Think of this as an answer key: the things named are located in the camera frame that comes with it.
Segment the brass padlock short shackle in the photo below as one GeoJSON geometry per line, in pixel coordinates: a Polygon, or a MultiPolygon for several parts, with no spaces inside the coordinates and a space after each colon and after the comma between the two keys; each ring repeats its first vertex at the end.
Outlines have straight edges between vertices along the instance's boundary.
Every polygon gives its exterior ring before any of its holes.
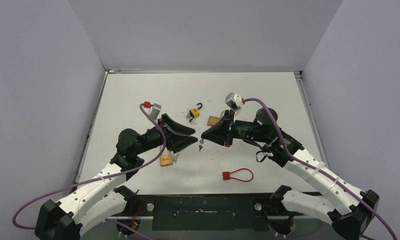
{"type": "Polygon", "coordinates": [[[220,121],[220,117],[217,116],[209,116],[208,120],[207,120],[207,126],[214,126],[215,124],[217,124],[220,121]]]}

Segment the keys of yellow padlock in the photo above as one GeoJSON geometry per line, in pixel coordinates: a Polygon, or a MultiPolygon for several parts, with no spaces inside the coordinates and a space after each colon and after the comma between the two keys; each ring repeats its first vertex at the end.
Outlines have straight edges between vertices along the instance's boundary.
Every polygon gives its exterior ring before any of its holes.
{"type": "Polygon", "coordinates": [[[186,119],[188,120],[189,123],[191,123],[194,119],[194,117],[192,117],[191,115],[187,115],[186,119]]]}

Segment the yellow black padlock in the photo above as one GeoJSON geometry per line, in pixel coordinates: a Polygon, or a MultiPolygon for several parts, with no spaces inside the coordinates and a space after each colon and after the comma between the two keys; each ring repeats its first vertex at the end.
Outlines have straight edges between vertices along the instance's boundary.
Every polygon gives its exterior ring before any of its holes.
{"type": "Polygon", "coordinates": [[[191,115],[192,117],[197,118],[200,114],[199,114],[199,110],[202,109],[203,107],[203,103],[199,102],[195,105],[194,108],[191,108],[188,112],[188,115],[191,115]]]}

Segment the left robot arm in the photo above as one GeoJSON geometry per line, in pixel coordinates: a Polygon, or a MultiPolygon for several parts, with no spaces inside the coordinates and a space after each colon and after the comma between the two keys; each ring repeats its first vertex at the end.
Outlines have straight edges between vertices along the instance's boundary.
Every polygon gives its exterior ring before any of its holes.
{"type": "Polygon", "coordinates": [[[79,240],[115,214],[133,214],[136,193],[124,183],[145,166],[139,154],[157,147],[180,152],[197,142],[194,133],[193,128],[173,121],[165,113],[144,134],[131,128],[122,130],[116,154],[94,178],[68,196],[56,202],[48,200],[41,206],[35,236],[41,240],[79,240]]]}

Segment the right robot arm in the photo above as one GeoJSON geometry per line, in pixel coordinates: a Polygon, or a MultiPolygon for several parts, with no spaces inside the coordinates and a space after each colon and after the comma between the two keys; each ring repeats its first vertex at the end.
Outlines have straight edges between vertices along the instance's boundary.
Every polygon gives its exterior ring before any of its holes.
{"type": "Polygon", "coordinates": [[[300,142],[281,128],[275,128],[276,119],[277,113],[271,108],[260,108],[252,122],[236,120],[233,110],[225,110],[201,137],[224,147],[230,147],[234,139],[258,147],[266,158],[299,176],[321,194],[311,196],[282,185],[270,197],[274,213],[308,215],[331,225],[343,239],[360,239],[374,217],[379,195],[372,190],[361,190],[331,172],[300,142]]]}

